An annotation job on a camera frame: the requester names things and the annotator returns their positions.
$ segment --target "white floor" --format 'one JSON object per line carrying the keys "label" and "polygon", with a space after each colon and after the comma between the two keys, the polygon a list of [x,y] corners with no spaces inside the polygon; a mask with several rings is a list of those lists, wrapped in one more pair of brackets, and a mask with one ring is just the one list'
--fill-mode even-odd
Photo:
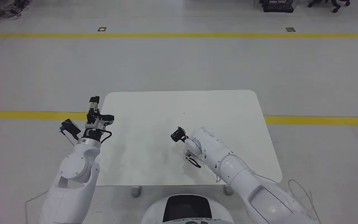
{"label": "white floor", "polygon": [[[330,3],[263,13],[247,0],[42,0],[1,33],[358,33],[358,6]],[[86,111],[114,91],[251,89],[265,115],[358,116],[357,39],[0,38],[0,110]],[[24,223],[24,202],[48,189],[71,145],[60,121],[0,120],[0,223]],[[312,191],[322,224],[358,223],[357,127],[269,125],[284,178]],[[200,193],[238,223],[252,223],[237,195],[220,188],[98,187],[85,223],[139,223],[154,201]],[[44,197],[28,204],[37,223]]]}

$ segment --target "floor stripe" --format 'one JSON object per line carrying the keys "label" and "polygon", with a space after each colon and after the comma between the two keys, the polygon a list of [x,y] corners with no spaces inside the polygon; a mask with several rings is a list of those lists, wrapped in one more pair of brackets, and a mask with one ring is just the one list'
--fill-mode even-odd
{"label": "floor stripe", "polygon": [[[86,120],[85,112],[0,111],[0,119]],[[358,117],[347,116],[265,116],[266,124],[358,125]]]}
{"label": "floor stripe", "polygon": [[358,117],[348,116],[265,116],[266,124],[358,125]]}
{"label": "floor stripe", "polygon": [[358,38],[358,34],[148,33],[148,34],[0,34],[0,38]]}

